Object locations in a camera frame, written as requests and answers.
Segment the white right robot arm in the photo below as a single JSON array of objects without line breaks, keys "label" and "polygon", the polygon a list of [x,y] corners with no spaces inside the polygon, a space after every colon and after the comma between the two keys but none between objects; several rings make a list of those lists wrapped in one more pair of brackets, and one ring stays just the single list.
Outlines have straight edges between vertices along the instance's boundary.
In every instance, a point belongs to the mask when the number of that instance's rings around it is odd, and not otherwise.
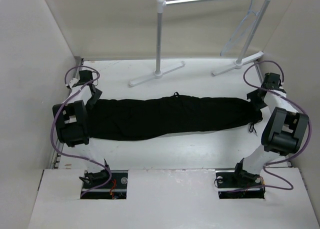
[{"label": "white right robot arm", "polygon": [[298,112],[287,100],[279,74],[265,74],[261,88],[248,93],[247,99],[258,111],[267,107],[271,116],[262,132],[261,145],[235,166],[231,179],[238,187],[253,184],[273,160],[296,154],[310,122],[308,115]]}]

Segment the light blue clothes hanger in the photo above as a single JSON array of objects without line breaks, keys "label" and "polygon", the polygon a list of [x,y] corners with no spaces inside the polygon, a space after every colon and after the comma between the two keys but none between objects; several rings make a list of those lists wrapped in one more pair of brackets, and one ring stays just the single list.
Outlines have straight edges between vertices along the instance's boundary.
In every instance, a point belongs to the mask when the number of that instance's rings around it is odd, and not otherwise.
[{"label": "light blue clothes hanger", "polygon": [[250,4],[246,12],[246,15],[238,24],[229,40],[223,46],[219,54],[220,56],[224,56],[243,39],[246,33],[253,27],[259,14],[260,11],[254,9],[254,0],[250,0]]}]

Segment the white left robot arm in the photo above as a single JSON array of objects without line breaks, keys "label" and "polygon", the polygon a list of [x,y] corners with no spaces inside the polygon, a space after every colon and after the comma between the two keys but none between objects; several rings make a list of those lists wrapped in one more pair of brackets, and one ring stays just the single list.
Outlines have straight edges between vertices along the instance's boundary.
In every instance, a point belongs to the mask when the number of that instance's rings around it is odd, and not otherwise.
[{"label": "white left robot arm", "polygon": [[70,82],[65,81],[65,86],[71,90],[68,98],[61,104],[56,104],[52,107],[53,122],[50,129],[50,142],[53,149],[60,155],[84,160],[86,162],[102,167],[100,172],[86,172],[80,179],[83,185],[91,190],[99,188],[108,188],[112,184],[112,172],[108,163],[103,164],[95,161],[92,158],[72,155],[60,151],[54,142],[54,133],[57,139],[73,148],[77,145],[88,145],[90,142],[89,135],[89,116],[88,110],[92,109],[95,103],[102,95],[102,91],[96,88],[94,82],[100,78],[100,73],[89,66],[75,66],[66,72],[68,75],[72,70],[81,69],[78,78],[72,78]]}]

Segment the black trousers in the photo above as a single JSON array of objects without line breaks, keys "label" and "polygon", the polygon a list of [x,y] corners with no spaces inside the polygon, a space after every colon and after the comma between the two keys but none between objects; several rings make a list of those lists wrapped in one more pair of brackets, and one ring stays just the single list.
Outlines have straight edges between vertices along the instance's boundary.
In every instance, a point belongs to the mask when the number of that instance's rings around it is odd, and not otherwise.
[{"label": "black trousers", "polygon": [[142,141],[166,134],[210,132],[259,123],[263,114],[236,97],[194,97],[174,93],[158,99],[99,99],[88,113],[95,139]]}]

